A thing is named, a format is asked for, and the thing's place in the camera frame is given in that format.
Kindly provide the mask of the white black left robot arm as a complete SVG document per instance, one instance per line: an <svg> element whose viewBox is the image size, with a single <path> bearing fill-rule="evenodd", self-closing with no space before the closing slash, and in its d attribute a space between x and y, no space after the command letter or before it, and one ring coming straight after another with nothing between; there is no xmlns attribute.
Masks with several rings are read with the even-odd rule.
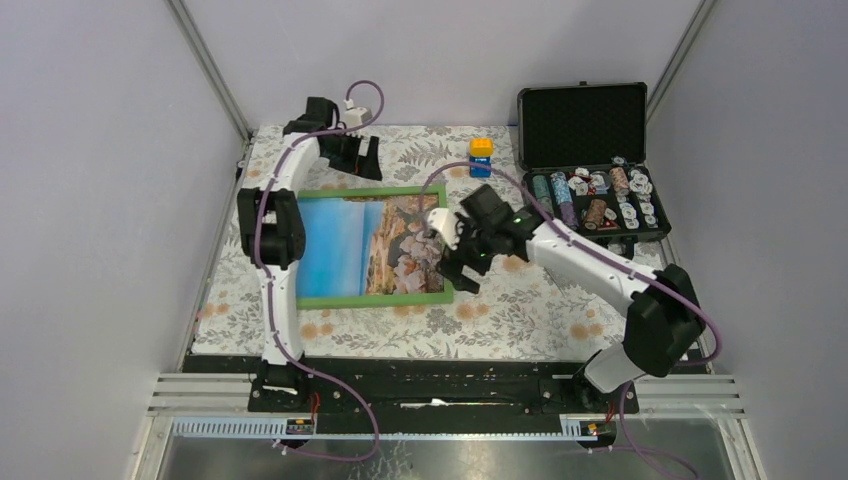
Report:
<svg viewBox="0 0 848 480"><path fill-rule="evenodd" d="M306 248L298 194L321 159L342 173L381 180L378 138L356 133L379 115L352 99L338 106L326 98L308 98L304 114L285 125L282 153L271 171L237 195L242 249L259 278L265 330L255 388L272 391L272 398L288 411L304 407L311 388L307 371L298 365L304 347L295 287Z"/></svg>

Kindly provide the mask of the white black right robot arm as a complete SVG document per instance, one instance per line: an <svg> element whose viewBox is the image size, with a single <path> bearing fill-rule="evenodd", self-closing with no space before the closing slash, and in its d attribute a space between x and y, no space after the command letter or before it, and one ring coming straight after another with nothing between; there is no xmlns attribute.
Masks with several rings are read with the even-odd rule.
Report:
<svg viewBox="0 0 848 480"><path fill-rule="evenodd" d="M538 203L515 210L488 185L460 203L429 210L430 235L443 244L438 272L455 289L478 293L465 275L485 275L498 255L567 275L625 318L621 341L593 354L578 371L575 402L597 412L613 391L641 376L665 377L707 327L688 273L671 265L653 269L612 253L569 230Z"/></svg>

